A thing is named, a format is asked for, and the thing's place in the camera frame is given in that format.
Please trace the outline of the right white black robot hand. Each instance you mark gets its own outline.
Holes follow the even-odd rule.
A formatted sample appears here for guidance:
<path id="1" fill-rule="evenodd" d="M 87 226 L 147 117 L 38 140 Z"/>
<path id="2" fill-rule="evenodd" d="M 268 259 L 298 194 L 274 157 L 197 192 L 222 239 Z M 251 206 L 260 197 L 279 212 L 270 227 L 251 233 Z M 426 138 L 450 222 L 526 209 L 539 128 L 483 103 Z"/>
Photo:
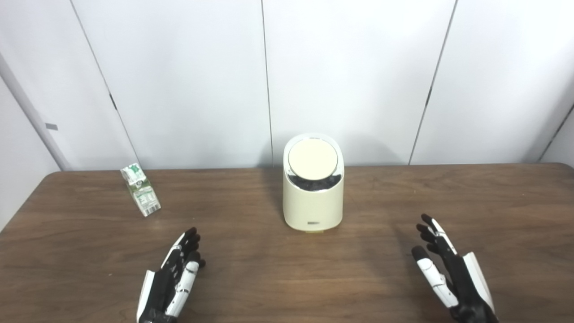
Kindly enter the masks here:
<path id="1" fill-rule="evenodd" d="M 411 250 L 419 270 L 457 323 L 498 323 L 489 286 L 473 252 L 461 255 L 436 219 L 416 225 L 426 247 Z"/>

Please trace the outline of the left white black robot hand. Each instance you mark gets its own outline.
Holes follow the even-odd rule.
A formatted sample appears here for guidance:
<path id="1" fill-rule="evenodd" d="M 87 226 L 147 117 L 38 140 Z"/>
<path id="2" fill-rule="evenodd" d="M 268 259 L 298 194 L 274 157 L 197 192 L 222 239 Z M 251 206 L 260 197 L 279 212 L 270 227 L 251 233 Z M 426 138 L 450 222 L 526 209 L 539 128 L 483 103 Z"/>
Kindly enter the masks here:
<path id="1" fill-rule="evenodd" d="M 195 227 L 172 245 L 160 269 L 147 270 L 138 300 L 138 323 L 176 323 L 191 293 L 199 269 L 206 261 L 199 253 Z"/>

